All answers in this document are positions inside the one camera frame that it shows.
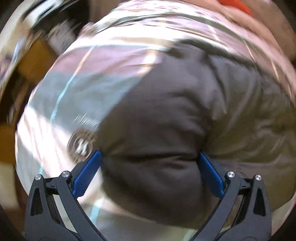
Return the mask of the dark olive hooded puffer jacket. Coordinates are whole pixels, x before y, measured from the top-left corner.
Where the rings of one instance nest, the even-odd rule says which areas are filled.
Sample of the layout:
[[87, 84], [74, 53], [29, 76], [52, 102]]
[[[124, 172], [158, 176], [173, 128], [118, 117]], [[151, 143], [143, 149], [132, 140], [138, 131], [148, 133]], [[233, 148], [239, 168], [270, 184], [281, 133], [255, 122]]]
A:
[[101, 122], [103, 189], [122, 209], [198, 228], [215, 206], [199, 152], [262, 176], [272, 210], [295, 193], [295, 106], [253, 64], [180, 42]]

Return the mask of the wooden bedside cabinet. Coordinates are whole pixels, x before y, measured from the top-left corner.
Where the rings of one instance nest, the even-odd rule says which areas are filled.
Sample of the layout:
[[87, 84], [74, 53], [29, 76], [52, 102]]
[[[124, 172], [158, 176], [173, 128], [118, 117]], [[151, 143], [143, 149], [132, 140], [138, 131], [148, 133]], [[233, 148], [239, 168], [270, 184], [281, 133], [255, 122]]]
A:
[[15, 165], [15, 132], [33, 89], [56, 61], [43, 40], [36, 40], [17, 64], [1, 96], [1, 163]]

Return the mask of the pink bed pillow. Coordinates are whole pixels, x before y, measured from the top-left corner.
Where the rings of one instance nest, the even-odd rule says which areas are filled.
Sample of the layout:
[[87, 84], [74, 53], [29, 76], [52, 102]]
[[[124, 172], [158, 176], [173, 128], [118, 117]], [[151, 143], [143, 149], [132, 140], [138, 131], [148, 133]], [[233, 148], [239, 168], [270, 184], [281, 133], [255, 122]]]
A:
[[275, 4], [264, 1], [242, 1], [252, 15], [218, 1], [185, 1], [204, 9], [212, 18], [236, 36], [264, 51], [282, 68], [292, 68], [290, 58], [295, 56], [295, 34], [287, 19]]

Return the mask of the red carrot plush pillow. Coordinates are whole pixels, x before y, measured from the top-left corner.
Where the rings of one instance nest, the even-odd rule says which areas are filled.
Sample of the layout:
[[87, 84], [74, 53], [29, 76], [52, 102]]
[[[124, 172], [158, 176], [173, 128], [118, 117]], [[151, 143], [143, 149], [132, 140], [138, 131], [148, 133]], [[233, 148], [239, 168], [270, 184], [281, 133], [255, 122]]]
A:
[[252, 15], [250, 8], [248, 8], [248, 6], [245, 5], [241, 0], [218, 0], [218, 2], [224, 6], [231, 6], [239, 9], [250, 16]]

